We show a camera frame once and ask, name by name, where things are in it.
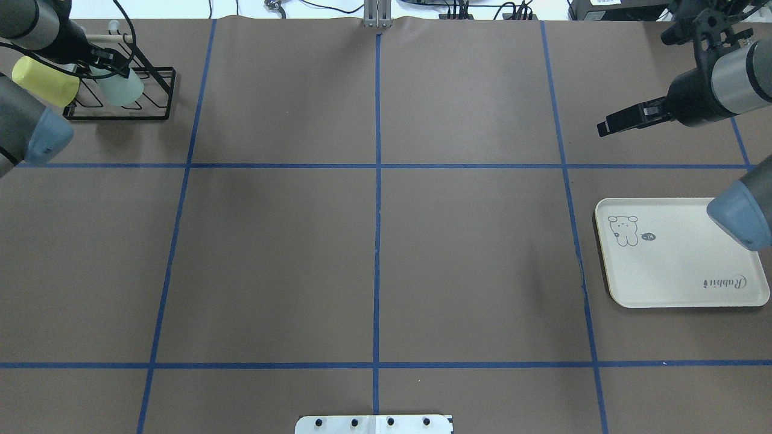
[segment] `blue tape line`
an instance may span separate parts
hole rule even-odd
[[[381,369],[592,368],[591,361],[383,361]]]
[[[569,169],[744,169],[744,164],[566,164]]]
[[[375,36],[375,251],[373,275],[373,414],[380,412],[381,360],[381,36]]]
[[[748,159],[748,152],[746,151],[745,144],[743,143],[743,136],[740,135],[740,127],[737,126],[737,121],[734,119],[734,117],[732,117],[732,129],[734,130],[734,137],[737,138],[737,144],[740,146],[740,153],[743,155],[743,161],[745,161],[745,165],[749,168],[750,160]]]
[[[4,361],[0,369],[147,369],[149,363],[78,361]]]
[[[169,294],[169,282],[171,281],[171,266],[174,262],[174,254],[177,251],[177,239],[180,232],[180,220],[182,218],[182,209],[185,204],[185,195],[188,191],[188,178],[191,173],[191,163],[193,162],[193,150],[195,148],[195,139],[198,134],[198,122],[201,119],[201,107],[204,104],[204,92],[206,90],[206,79],[209,73],[209,60],[212,57],[212,45],[215,41],[215,30],[217,29],[217,20],[212,20],[212,28],[209,31],[209,44],[206,49],[206,60],[204,61],[204,72],[201,75],[201,88],[198,90],[198,102],[195,108],[195,117],[193,118],[193,129],[191,132],[191,141],[188,146],[188,157],[185,161],[185,174],[182,177],[182,186],[180,187],[180,200],[177,205],[177,215],[174,218],[174,231],[171,234],[171,246],[169,247],[169,257],[166,262],[166,274],[164,275],[164,287],[161,291],[161,301],[158,304],[158,316],[155,321],[155,332],[153,333],[153,344],[150,352],[150,367],[147,369],[145,378],[145,389],[142,395],[142,406],[140,408],[139,420],[137,422],[137,434],[144,431],[144,422],[147,415],[147,404],[150,401],[150,390],[153,385],[153,371],[158,355],[158,342],[161,339],[161,325],[164,323],[164,312],[166,310],[166,299]]]
[[[562,164],[551,163],[523,163],[523,164],[491,164],[491,163],[458,163],[458,164],[382,164],[384,169],[559,169]]]
[[[66,169],[80,169],[80,168],[129,168],[129,169],[146,169],[146,168],[184,168],[185,163],[48,163],[39,166],[33,166],[29,163],[20,163],[17,168],[66,168]]]
[[[374,169],[375,164],[346,163],[193,163],[192,168],[251,168],[251,169]]]
[[[378,369],[539,369],[539,368],[671,368],[696,366],[772,366],[772,359],[627,360],[627,361],[381,361]],[[149,363],[4,361],[0,369],[148,369]],[[311,370],[373,369],[369,361],[342,362],[158,362],[154,370]]]
[[[308,363],[156,363],[156,369],[253,369],[253,370],[296,370],[296,369],[372,369],[370,362],[308,362]]]
[[[544,21],[539,22],[541,26],[541,39],[544,46],[544,62],[547,67],[547,81],[550,84],[550,98],[552,99],[552,114],[555,120],[555,132],[557,134],[557,147],[560,150],[560,162],[563,164],[563,183],[566,189],[566,200],[568,203],[568,214],[571,218],[571,232],[574,236],[574,252],[579,262],[579,271],[581,273],[581,290],[584,296],[584,319],[587,324],[587,338],[590,344],[590,355],[593,362],[593,373],[595,376],[595,392],[598,396],[598,411],[601,417],[601,428],[604,434],[608,434],[608,420],[606,418],[606,404],[603,397],[603,385],[601,383],[601,369],[598,367],[598,352],[595,348],[595,334],[592,326],[592,313],[590,312],[590,298],[587,295],[587,279],[584,276],[584,263],[582,262],[581,246],[579,244],[579,232],[577,230],[576,214],[574,213],[574,199],[571,196],[571,180],[568,178],[568,162],[563,143],[563,130],[560,128],[560,113],[557,109],[557,97],[555,94],[555,83],[552,75],[552,65],[550,63],[550,48],[547,42],[547,27]]]
[[[640,360],[640,361],[599,361],[601,368],[647,368],[678,366],[772,366],[772,360]]]
[[[21,163],[19,168],[186,168],[185,163],[52,163],[33,166]],[[278,169],[562,169],[554,163],[191,163],[199,168],[278,168]],[[746,169],[753,164],[621,164],[569,163],[569,169]]]

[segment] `black cable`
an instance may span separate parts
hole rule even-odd
[[[568,18],[570,18],[572,21],[576,21],[577,17],[574,14],[574,9],[571,8],[571,0],[566,0],[566,3],[568,3]]]
[[[504,9],[505,7],[507,7],[509,5],[512,5],[512,15],[515,15],[517,13],[517,9],[516,9],[517,5],[515,5],[514,2],[507,2],[507,3],[504,3],[503,5],[499,6],[499,10],[496,11],[496,14],[493,16],[493,19],[499,18],[499,14],[501,13],[501,9]]]
[[[118,9],[120,10],[120,13],[124,15],[124,19],[126,19],[126,23],[129,25],[129,30],[131,30],[131,44],[129,44],[127,42],[127,45],[130,45],[130,46],[137,45],[137,32],[134,30],[134,24],[131,22],[131,19],[129,18],[129,15],[126,13],[126,11],[124,10],[123,6],[120,5],[118,0],[113,0],[113,3],[115,3],[115,6],[118,7]],[[74,73],[74,72],[71,72],[71,71],[59,68],[58,66],[54,65],[53,63],[45,62],[45,61],[43,61],[43,59],[40,58],[40,56],[35,54],[33,51],[28,50],[28,49],[23,48],[23,47],[20,47],[20,46],[17,46],[16,44],[8,44],[8,43],[5,43],[5,42],[0,42],[0,47],[10,48],[12,50],[18,51],[19,53],[21,53],[21,54],[23,54],[23,55],[25,55],[27,57],[31,57],[33,60],[35,60],[35,61],[37,61],[37,62],[39,62],[39,63],[41,63],[41,64],[43,64],[45,66],[48,66],[52,70],[59,71],[59,72],[61,72],[63,74],[66,74],[68,76],[78,77],[80,79],[101,80],[101,79],[104,79],[104,78],[110,78],[112,76],[116,76],[120,72],[120,71],[114,71],[112,73],[104,74],[104,75],[101,75],[101,76],[94,76],[94,75],[91,75],[91,74],[78,74],[78,73]],[[132,60],[134,60],[134,48],[131,49],[131,55],[129,56],[129,60],[126,61],[126,66],[129,66],[131,64]]]
[[[344,14],[353,14],[353,13],[355,13],[355,12],[359,11],[359,9],[362,9],[362,8],[364,7],[364,3],[362,3],[362,6],[360,6],[360,7],[356,8],[356,9],[355,9],[355,10],[353,10],[353,11],[344,11],[343,9],[334,8],[334,7],[332,7],[332,6],[323,6],[323,5],[317,5],[316,3],[311,3],[311,2],[308,2],[307,0],[300,0],[300,2],[301,2],[301,3],[305,3],[305,4],[307,4],[307,5],[316,6],[317,8],[322,8],[322,9],[332,9],[332,10],[334,10],[334,11],[342,12],[342,13],[344,13]]]
[[[450,3],[448,3],[448,0],[442,0],[443,3],[445,3],[445,6],[448,6],[448,19],[450,19]]]
[[[528,3],[526,3],[526,0],[522,0],[520,5],[517,7],[517,11],[514,13],[514,15],[510,16],[510,19],[530,19],[529,15],[533,16],[533,9],[531,9],[529,6],[531,2],[533,2],[533,0],[529,0]]]
[[[414,3],[409,0],[402,0],[404,3],[407,3],[409,5],[413,6],[444,6],[440,5],[439,3]],[[470,8],[498,8],[498,5],[469,5]]]

